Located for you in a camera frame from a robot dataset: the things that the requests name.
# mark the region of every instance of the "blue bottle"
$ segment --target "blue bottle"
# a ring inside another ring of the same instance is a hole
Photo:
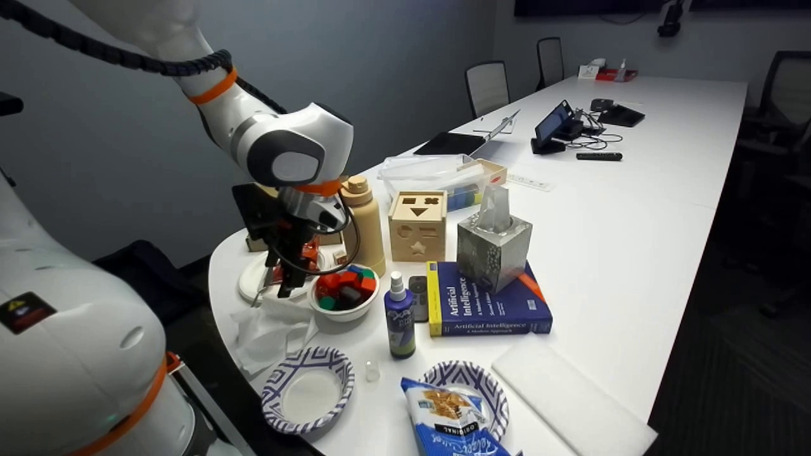
[[[391,270],[391,288],[386,293],[388,350],[394,360],[406,360],[416,350],[413,338],[413,293],[406,288],[403,274]]]

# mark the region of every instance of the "wooden cube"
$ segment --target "wooden cube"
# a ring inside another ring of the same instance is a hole
[[[397,193],[388,213],[394,260],[445,258],[445,193]]]

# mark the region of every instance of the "cable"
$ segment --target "cable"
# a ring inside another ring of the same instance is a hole
[[[50,39],[61,43],[64,48],[70,48],[70,51],[84,52],[88,58],[124,65],[132,70],[146,70],[146,72],[179,79],[179,76],[206,72],[212,68],[226,68],[226,70],[232,68],[227,51],[214,51],[214,52],[198,58],[198,61],[157,61],[157,58],[149,58],[142,52],[132,52],[127,48],[117,48],[117,44],[100,43],[95,37],[88,37],[84,33],[75,33],[75,30],[40,14],[37,10],[31,10],[27,5],[23,5],[18,0],[0,0],[0,18],[15,20],[26,30],[31,30],[33,34],[50,37]]]
[[[606,125],[590,110],[574,108],[571,113],[571,118],[581,120],[583,132],[586,132],[578,139],[567,139],[567,141],[557,139],[557,141],[567,143],[571,149],[606,149],[607,143],[615,143],[622,139],[621,133],[607,133]]]

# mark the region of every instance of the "orange ring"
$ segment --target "orange ring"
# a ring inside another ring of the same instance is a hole
[[[236,79],[237,79],[237,72],[236,72],[236,68],[230,68],[227,72],[226,72],[226,79],[222,81],[218,81],[212,89],[208,89],[208,91],[202,91],[202,92],[198,92],[198,95],[188,95],[194,105],[202,105],[202,104],[208,104],[208,101],[214,101],[220,92],[226,92],[232,84],[236,84]]]
[[[327,180],[320,185],[302,185],[298,189],[328,196],[328,194],[339,193],[339,185],[342,185],[339,180]]]
[[[179,356],[174,355],[174,360],[166,356],[165,361],[160,361],[143,399],[124,421],[119,421],[108,433],[103,433],[98,440],[79,448],[75,456],[95,456],[95,452],[105,451],[111,443],[117,443],[119,437],[124,437],[149,412],[149,408],[157,399],[157,393],[162,389],[162,381],[169,374],[169,361],[178,361],[178,360]]]

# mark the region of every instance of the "laptop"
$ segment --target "laptop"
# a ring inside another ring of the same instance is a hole
[[[492,141],[500,137],[511,118],[520,110],[511,110],[503,117],[493,129],[488,129],[483,137],[482,133],[455,133],[455,132],[440,132],[430,137],[424,146],[418,146],[413,153],[474,153],[482,143]]]

